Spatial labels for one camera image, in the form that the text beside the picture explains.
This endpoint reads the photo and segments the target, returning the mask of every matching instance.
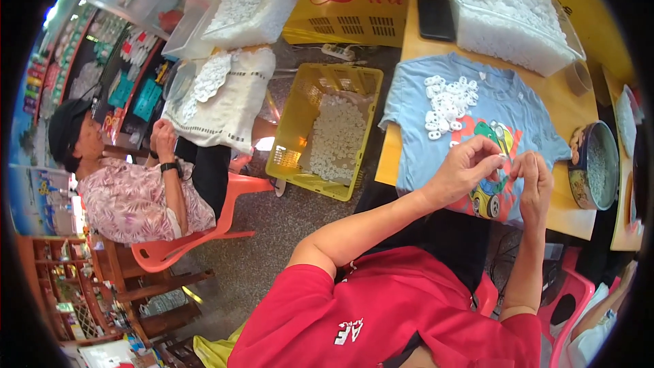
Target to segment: wristwatch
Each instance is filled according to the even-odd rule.
[[[179,165],[179,162],[177,160],[175,160],[175,162],[162,163],[159,168],[161,169],[162,174],[167,170],[177,169],[177,176],[180,179],[182,178],[182,176],[184,176],[184,174],[182,173],[182,167],[181,167],[181,165]]]

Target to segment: pink plastic stool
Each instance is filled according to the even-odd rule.
[[[230,172],[225,203],[214,229],[191,233],[173,241],[136,243],[132,245],[131,252],[143,270],[157,273],[172,266],[184,253],[204,242],[212,239],[252,236],[255,233],[254,231],[228,233],[232,226],[236,198],[243,193],[272,190],[274,190],[274,187],[268,179],[236,175]]]
[[[568,338],[570,331],[572,331],[572,328],[581,315],[581,312],[586,308],[595,292],[595,286],[593,283],[574,270],[575,265],[577,264],[577,257],[579,257],[579,248],[568,248],[565,257],[563,258],[562,268],[563,271],[568,273],[568,276],[563,283],[563,287],[561,287],[561,291],[552,303],[538,309],[541,331],[550,344],[552,344],[552,356],[549,359],[550,368],[557,368],[559,366],[563,344],[566,338]],[[563,325],[563,329],[559,336],[555,339],[552,337],[552,334],[549,333],[549,321],[554,309],[557,307],[557,304],[559,304],[559,300],[566,294],[572,294],[574,297],[576,304],[575,311],[572,313],[572,316],[568,318],[568,321]]]
[[[476,312],[489,317],[497,305],[498,293],[495,284],[486,272],[481,276],[481,282],[477,287],[477,291],[475,291],[475,295],[479,300]]]

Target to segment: smartphone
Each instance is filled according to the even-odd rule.
[[[418,23],[422,38],[442,42],[456,39],[449,0],[418,0]]]

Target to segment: power strip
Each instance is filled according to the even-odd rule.
[[[323,45],[323,48],[321,49],[323,53],[329,54],[330,56],[338,57],[339,59],[345,60],[345,61],[352,61],[355,59],[355,52],[353,52],[350,49],[344,49],[342,47],[338,47],[335,44],[325,44]]]

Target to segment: yellow plastic bag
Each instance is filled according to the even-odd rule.
[[[230,357],[236,341],[241,337],[245,323],[226,340],[209,341],[196,335],[193,337],[193,351],[207,368],[227,368],[227,358]]]

